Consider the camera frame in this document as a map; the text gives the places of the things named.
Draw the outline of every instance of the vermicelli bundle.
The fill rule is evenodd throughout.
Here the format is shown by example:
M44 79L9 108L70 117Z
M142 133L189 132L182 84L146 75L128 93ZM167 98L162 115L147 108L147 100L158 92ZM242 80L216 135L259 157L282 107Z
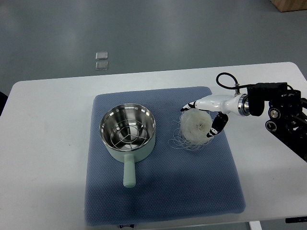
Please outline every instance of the vermicelli bundle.
M189 109L180 117L180 128L174 131L174 139L171 139L175 149L199 150L213 137L207 134L212 126L211 116L206 111Z

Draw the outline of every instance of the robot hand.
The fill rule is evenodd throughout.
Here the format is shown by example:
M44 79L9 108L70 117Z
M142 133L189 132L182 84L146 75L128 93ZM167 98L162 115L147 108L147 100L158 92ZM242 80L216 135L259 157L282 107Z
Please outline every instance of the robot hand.
M249 115L247 99L247 94L239 94L237 96L209 95L186 104L180 111L183 112L195 108L203 111L219 112L213 120L210 132L207 134L209 138L219 134L224 129L228 121L227 113L233 112L241 116Z

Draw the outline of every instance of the blue mat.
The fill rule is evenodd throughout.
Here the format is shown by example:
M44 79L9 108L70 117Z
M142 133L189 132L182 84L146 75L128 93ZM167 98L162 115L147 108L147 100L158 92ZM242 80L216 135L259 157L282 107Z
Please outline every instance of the blue mat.
M88 226L136 224L241 213L245 201L224 132L198 151L169 146L185 104L211 94L207 87L120 92L96 96L88 155L85 220ZM123 186L124 164L99 134L106 112L124 103L147 107L156 119L156 145L135 164L136 186Z

